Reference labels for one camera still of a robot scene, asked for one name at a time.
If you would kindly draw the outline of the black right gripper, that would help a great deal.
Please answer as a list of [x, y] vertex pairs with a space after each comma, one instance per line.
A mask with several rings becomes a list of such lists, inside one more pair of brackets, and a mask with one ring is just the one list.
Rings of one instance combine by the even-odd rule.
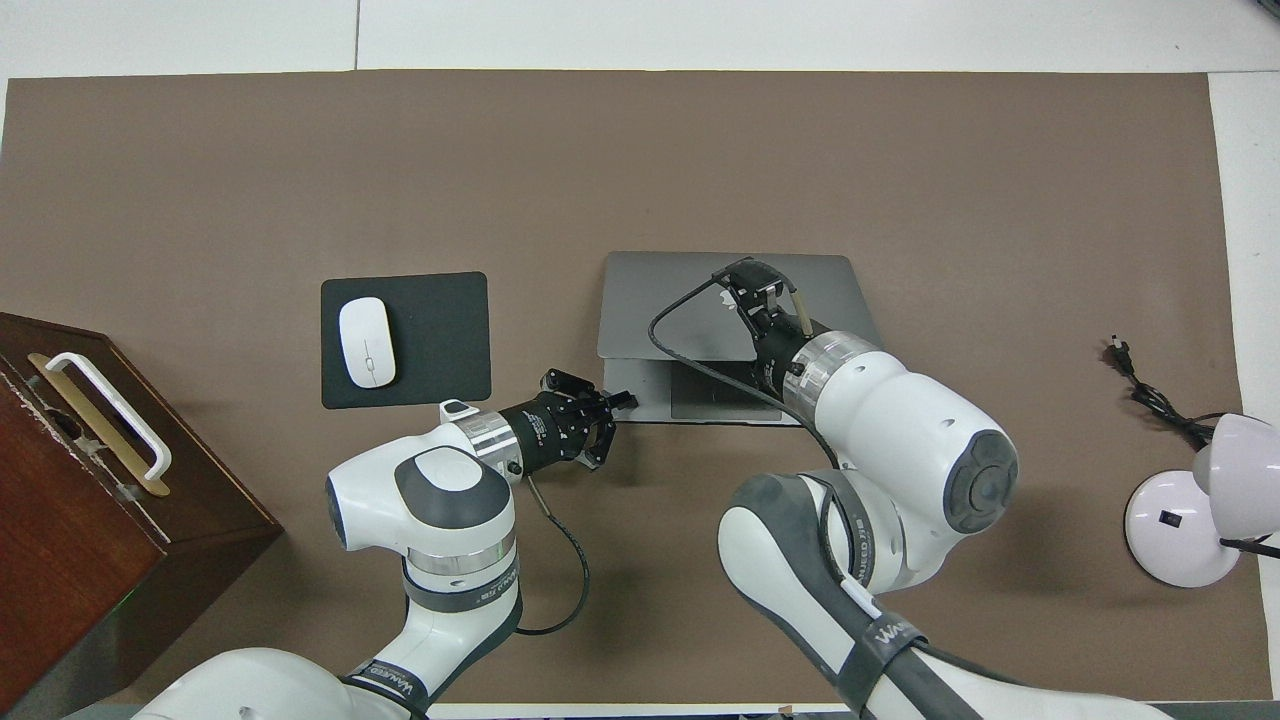
[[719, 304], [740, 315], [748, 328], [756, 357], [751, 378], [773, 397], [783, 396], [783, 382], [794, 372], [795, 357], [814, 337], [814, 324], [786, 313], [780, 300], [795, 291], [786, 274], [755, 258], [741, 258], [713, 274], [719, 286]]

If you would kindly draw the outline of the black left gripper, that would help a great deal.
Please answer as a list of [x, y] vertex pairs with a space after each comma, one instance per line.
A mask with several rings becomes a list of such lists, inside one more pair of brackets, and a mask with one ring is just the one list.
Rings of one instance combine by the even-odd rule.
[[538, 395], [499, 411], [517, 441], [521, 474], [527, 477], [556, 462], [576, 459], [589, 470], [602, 468], [611, 451], [616, 423], [607, 416], [590, 425], [584, 402], [609, 411], [635, 409], [635, 395], [600, 391], [590, 380], [559, 369], [545, 373], [541, 388], [558, 395]]

